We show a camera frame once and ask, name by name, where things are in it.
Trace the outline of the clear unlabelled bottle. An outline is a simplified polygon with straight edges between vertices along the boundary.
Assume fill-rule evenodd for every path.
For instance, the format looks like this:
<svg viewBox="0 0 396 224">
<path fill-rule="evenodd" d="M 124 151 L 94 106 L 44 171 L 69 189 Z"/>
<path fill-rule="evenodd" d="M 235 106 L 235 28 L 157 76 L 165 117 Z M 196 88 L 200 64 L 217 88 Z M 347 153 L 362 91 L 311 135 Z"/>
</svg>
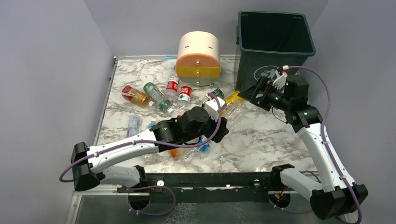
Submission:
<svg viewBox="0 0 396 224">
<path fill-rule="evenodd" d="M 248 108 L 243 101 L 236 100 L 227 105 L 222 113 L 222 117 L 227 119 L 227 128 L 235 126 L 246 114 Z"/>
</svg>

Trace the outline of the orange capped clear bottle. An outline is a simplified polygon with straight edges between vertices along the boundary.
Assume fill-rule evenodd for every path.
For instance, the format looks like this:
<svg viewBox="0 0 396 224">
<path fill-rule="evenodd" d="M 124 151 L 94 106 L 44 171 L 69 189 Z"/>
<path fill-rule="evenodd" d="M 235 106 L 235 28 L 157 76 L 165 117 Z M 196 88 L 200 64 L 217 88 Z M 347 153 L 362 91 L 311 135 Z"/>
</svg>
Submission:
<svg viewBox="0 0 396 224">
<path fill-rule="evenodd" d="M 181 151 L 179 148 L 169 150 L 169 154 L 172 158 L 178 158 L 181 155 Z"/>
</svg>

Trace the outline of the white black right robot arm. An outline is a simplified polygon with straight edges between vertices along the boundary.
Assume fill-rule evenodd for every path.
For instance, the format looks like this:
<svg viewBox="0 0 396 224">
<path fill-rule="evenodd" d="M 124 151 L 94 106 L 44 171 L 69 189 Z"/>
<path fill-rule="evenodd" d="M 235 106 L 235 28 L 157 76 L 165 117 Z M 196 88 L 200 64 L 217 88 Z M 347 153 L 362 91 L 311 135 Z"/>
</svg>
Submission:
<svg viewBox="0 0 396 224">
<path fill-rule="evenodd" d="M 359 211 L 368 190 L 345 170 L 326 134 L 318 109 L 308 104 L 309 84 L 302 76 L 286 77 L 284 90 L 267 77 L 261 77 L 239 97 L 270 111 L 280 109 L 295 133 L 307 147 L 321 182 L 315 182 L 290 164 L 272 168 L 271 180 L 276 188 L 290 187 L 306 198 L 313 213 L 321 220 L 339 218 Z"/>
</svg>

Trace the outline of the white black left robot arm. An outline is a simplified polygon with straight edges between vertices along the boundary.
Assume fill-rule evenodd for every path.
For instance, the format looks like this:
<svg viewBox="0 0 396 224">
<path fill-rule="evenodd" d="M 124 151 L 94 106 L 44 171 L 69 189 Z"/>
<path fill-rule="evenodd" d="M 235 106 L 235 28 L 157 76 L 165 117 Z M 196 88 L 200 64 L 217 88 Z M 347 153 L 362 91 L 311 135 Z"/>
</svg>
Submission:
<svg viewBox="0 0 396 224">
<path fill-rule="evenodd" d="M 218 109 L 195 106 L 182 116 L 159 121 L 151 128 L 132 137 L 99 146 L 85 142 L 75 144 L 71 155 L 71 182 L 77 192 L 100 184 L 119 184 L 134 187 L 144 182 L 144 169 L 117 164 L 135 157 L 156 154 L 175 148 L 195 148 L 201 145 L 194 139 L 205 137 L 205 142 L 219 143 L 228 133 L 227 119 Z"/>
</svg>

